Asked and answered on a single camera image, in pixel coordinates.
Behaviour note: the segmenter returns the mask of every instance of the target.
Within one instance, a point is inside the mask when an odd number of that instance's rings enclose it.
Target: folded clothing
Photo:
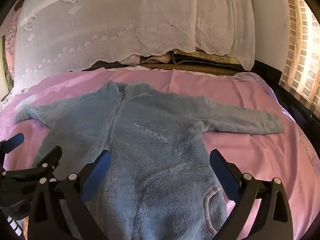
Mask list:
[[[16,123],[30,118],[51,128],[34,163],[56,145],[64,152],[57,179],[79,172],[103,149],[111,152],[108,175],[87,205],[109,239],[212,239],[226,220],[226,203],[201,133],[284,130],[274,114],[112,81],[91,94],[25,106]]]
[[[129,57],[126,57],[124,60],[120,60],[119,63],[122,65],[134,67],[140,64],[140,58],[141,56],[133,54]]]
[[[141,60],[141,64],[147,63],[147,64],[158,64],[158,63],[169,63],[171,60],[171,53],[167,52],[166,54],[163,54],[161,56],[151,56],[148,58],[144,58]]]

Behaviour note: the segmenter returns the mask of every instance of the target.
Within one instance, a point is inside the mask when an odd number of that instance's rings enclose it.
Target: wall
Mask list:
[[[255,59],[284,70],[290,39],[288,0],[252,0]]]

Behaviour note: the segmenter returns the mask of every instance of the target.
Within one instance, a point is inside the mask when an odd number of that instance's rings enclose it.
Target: floral pattern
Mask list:
[[[129,23],[128,26],[125,28],[127,31],[128,30],[133,30],[134,29],[134,25]]]
[[[73,6],[69,11],[68,14],[76,14],[81,9],[81,5]]]
[[[91,41],[86,41],[84,44],[83,44],[83,46],[85,46],[85,47],[88,47],[88,46],[90,46],[91,45]]]
[[[105,35],[99,38],[99,41],[107,41],[107,40],[108,40],[108,36],[105,36]]]
[[[98,38],[99,38],[98,34],[94,34],[94,35],[91,36],[91,40],[93,40],[93,41],[98,39]]]
[[[32,41],[32,40],[33,40],[33,38],[34,38],[34,36],[35,36],[35,34],[34,34],[34,33],[30,34],[30,36],[28,37],[28,41]]]
[[[21,8],[14,12],[8,22],[8,28],[5,34],[5,57],[9,74],[14,80],[14,53],[16,47],[16,33]]]
[[[91,41],[85,41],[84,43],[82,43],[82,46],[80,44],[75,44],[75,46],[71,47],[71,48],[67,48],[66,46],[64,46],[62,48],[62,53],[59,53],[57,55],[56,58],[54,59],[46,59],[46,58],[43,58],[42,59],[42,63],[47,63],[47,64],[50,64],[50,63],[56,63],[59,61],[59,59],[67,56],[64,54],[64,52],[69,52],[69,54],[73,53],[73,52],[77,52],[77,53],[82,53],[84,51],[87,51],[87,48],[90,47],[92,44],[94,44],[94,42],[97,40],[98,42],[102,42],[102,41],[107,41],[110,43],[110,46],[112,46],[113,42],[117,41],[118,39],[123,39],[128,33],[127,31],[128,30],[134,30],[136,33],[141,33],[142,35],[146,35],[146,34],[149,34],[149,33],[157,33],[159,30],[164,30],[164,29],[168,29],[171,27],[172,24],[177,24],[179,26],[188,26],[188,22],[183,20],[182,22],[179,23],[179,21],[177,19],[170,19],[168,22],[166,23],[161,23],[159,25],[153,25],[149,28],[145,28],[145,26],[143,25],[140,25],[138,26],[137,28],[135,28],[135,26],[131,23],[129,23],[126,27],[125,27],[125,30],[120,30],[116,35],[113,35],[111,37],[107,36],[107,35],[99,35],[99,34],[93,34],[91,36]],[[155,48],[151,49],[149,48],[147,45],[142,45],[140,46],[139,48],[137,48],[137,50],[135,51],[135,53],[142,53],[142,54],[145,54],[145,55],[152,55],[153,53],[157,53],[157,54],[160,54],[162,53],[164,50],[165,50],[165,47],[190,47],[188,41],[186,40],[180,40],[180,41],[177,41],[176,44],[171,44],[169,45],[169,43],[161,43],[159,44],[159,46],[156,48],[157,51],[155,51]],[[118,54],[121,54],[121,57],[127,57],[128,54],[130,54],[130,50],[129,49],[121,49],[121,50],[118,50]],[[111,55],[109,52],[105,52],[105,53],[102,53],[101,54],[101,57],[100,60],[105,60],[107,62],[113,62],[115,61],[114,57],[115,55]],[[84,64],[71,64],[72,67],[80,67],[80,66],[83,66]]]
[[[78,47],[77,52],[81,52],[81,51],[83,51],[83,47]]]
[[[118,37],[125,36],[125,34],[126,34],[125,31],[120,31],[120,32],[118,32]]]
[[[32,17],[27,21],[26,25],[24,26],[24,29],[25,29],[26,31],[31,32],[32,29],[33,29],[33,26],[35,25],[36,20],[37,20],[37,16],[36,16],[36,15],[35,15],[35,16],[32,16]]]
[[[2,102],[0,102],[0,112],[6,108],[6,106],[11,102],[13,98],[13,90],[11,90],[9,94],[6,96],[6,98]]]

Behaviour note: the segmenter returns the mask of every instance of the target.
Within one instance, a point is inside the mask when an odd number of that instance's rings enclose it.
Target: lace bedspread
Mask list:
[[[179,49],[254,63],[251,0],[25,0],[16,41],[15,90],[98,60]]]

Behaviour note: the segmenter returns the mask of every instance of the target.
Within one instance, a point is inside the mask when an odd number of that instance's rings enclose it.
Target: mattress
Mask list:
[[[0,139],[8,139],[19,132],[25,135],[25,142],[6,156],[5,168],[28,168],[49,132],[49,128],[39,120],[13,125],[15,115],[24,105],[51,104],[93,92],[108,80],[147,82],[161,92],[206,96],[220,103],[277,114],[285,127],[283,133],[249,135],[208,131],[203,133],[204,143],[208,152],[218,149],[243,173],[251,173],[261,180],[281,178],[291,208],[294,239],[300,239],[306,232],[320,210],[320,160],[300,127],[278,104],[273,91],[254,73],[214,76],[177,70],[126,68],[60,73],[49,77],[27,92],[16,95],[0,112]],[[234,202],[225,199],[229,214]],[[256,200],[240,239],[248,235],[258,207],[259,201]]]

